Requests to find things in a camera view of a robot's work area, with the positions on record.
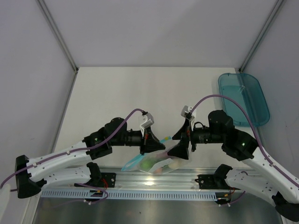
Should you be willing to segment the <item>purple eggplant toy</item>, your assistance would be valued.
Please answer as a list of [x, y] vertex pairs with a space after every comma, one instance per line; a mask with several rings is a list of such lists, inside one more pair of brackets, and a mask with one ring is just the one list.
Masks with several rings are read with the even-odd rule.
[[157, 161], [163, 161], [168, 158], [171, 158], [171, 156], [169, 156], [167, 152], [161, 152], [161, 153], [155, 154], [155, 156], [154, 156], [154, 159]]

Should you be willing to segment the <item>green bell pepper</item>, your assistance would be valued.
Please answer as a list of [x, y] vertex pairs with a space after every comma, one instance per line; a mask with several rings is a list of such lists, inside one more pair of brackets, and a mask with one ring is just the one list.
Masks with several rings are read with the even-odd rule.
[[149, 159], [149, 164], [150, 165], [154, 165], [154, 164], [156, 164], [157, 162], [159, 162], [159, 159], [157, 159], [157, 158], [151, 158], [151, 159]]

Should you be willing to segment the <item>clear zip top bag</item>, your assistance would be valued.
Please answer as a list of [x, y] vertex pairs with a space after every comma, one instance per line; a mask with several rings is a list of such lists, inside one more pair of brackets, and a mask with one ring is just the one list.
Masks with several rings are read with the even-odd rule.
[[158, 150], [147, 154], [139, 154], [128, 161], [121, 171], [142, 171], [148, 174], [166, 174], [177, 170], [188, 163], [189, 142], [175, 141], [170, 136], [160, 140], [166, 146], [165, 150]]

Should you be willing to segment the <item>green cucumber toy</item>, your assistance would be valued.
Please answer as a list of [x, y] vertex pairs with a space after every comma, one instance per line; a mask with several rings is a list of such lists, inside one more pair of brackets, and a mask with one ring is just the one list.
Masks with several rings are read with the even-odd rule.
[[149, 171], [153, 166], [151, 159], [142, 160], [140, 163], [140, 170]]

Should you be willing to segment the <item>pink peach toy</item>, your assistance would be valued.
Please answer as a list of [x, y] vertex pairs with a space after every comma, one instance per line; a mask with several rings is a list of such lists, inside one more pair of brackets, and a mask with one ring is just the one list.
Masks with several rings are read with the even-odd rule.
[[163, 167], [160, 167], [160, 168], [156, 169], [154, 173], [155, 174], [162, 174], [163, 172], [164, 172]]

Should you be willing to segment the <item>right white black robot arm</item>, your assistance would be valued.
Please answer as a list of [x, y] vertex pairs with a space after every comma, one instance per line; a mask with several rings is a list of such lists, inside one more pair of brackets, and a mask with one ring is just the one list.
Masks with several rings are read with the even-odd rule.
[[188, 150], [196, 150], [198, 144], [221, 143], [223, 152], [251, 167], [262, 178], [248, 176], [231, 166], [221, 164], [213, 174], [214, 185], [218, 188], [233, 187], [255, 195], [272, 206], [283, 217], [293, 222], [299, 220], [299, 179], [273, 159], [259, 146], [257, 140], [247, 132], [238, 130], [233, 120], [223, 110], [208, 115], [209, 126], [196, 128], [191, 124], [192, 116], [182, 113], [185, 122], [172, 137], [178, 144], [169, 156], [187, 160]]

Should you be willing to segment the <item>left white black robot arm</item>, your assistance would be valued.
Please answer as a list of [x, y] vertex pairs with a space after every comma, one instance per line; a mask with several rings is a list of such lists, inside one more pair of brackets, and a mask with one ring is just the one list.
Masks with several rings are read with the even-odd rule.
[[15, 160], [18, 198], [35, 196], [50, 186], [101, 186], [102, 175], [94, 160], [111, 154], [114, 146], [139, 147], [141, 155], [164, 150], [165, 145], [151, 130], [153, 121], [144, 117], [141, 120], [138, 131], [128, 130], [125, 119], [114, 118], [61, 152], [32, 159], [25, 155], [18, 156]]

